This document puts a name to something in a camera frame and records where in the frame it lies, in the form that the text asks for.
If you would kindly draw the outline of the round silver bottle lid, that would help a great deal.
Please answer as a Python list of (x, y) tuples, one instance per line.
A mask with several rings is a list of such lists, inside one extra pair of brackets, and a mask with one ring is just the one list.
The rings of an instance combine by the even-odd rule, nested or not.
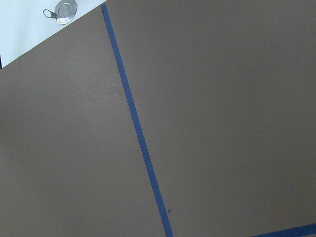
[(42, 12), (46, 18), (55, 19), (60, 25), (66, 25), (70, 23), (76, 13), (78, 5), (75, 0), (61, 0), (57, 3), (55, 11), (44, 9)]

